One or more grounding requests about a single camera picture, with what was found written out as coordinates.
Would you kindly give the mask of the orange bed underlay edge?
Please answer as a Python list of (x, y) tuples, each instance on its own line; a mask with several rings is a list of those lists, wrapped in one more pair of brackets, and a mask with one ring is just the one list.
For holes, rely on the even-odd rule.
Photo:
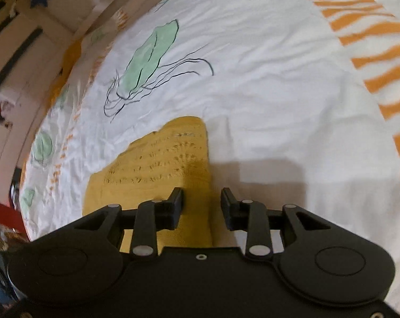
[(51, 108), (58, 99), (58, 96), (63, 90), (64, 85), (68, 81), (73, 67), (81, 57), (82, 41), (82, 37), (78, 38), (64, 52), (62, 63), (60, 65), (60, 72), (57, 75), (56, 79), (54, 79), (53, 83), (50, 85), (47, 109)]

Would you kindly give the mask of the white wooden bed frame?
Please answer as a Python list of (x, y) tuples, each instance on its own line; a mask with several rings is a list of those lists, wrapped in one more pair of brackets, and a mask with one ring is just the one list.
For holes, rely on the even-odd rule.
[(29, 152), (64, 52), (126, 4), (147, 0), (0, 0), (0, 101), (14, 104), (10, 129), (0, 124), (0, 205), (9, 205), (14, 172)]

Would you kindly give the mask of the mustard yellow small garment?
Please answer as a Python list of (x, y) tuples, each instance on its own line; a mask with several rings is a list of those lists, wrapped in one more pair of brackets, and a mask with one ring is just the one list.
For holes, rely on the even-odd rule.
[(169, 121), (92, 174), (82, 213), (88, 215), (108, 204), (135, 209), (144, 201), (168, 199), (176, 187), (184, 191), (184, 208), (174, 231), (158, 233), (158, 247), (211, 247), (208, 140), (206, 126), (198, 117)]

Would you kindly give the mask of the white leaf-print bed sheet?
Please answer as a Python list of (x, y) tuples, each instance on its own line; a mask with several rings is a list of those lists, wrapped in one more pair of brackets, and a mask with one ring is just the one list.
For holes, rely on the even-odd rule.
[(90, 176), (184, 116), (219, 191), (295, 204), (385, 248), (400, 312), (400, 0), (147, 0), (83, 37), (24, 168), (31, 239), (83, 213)]

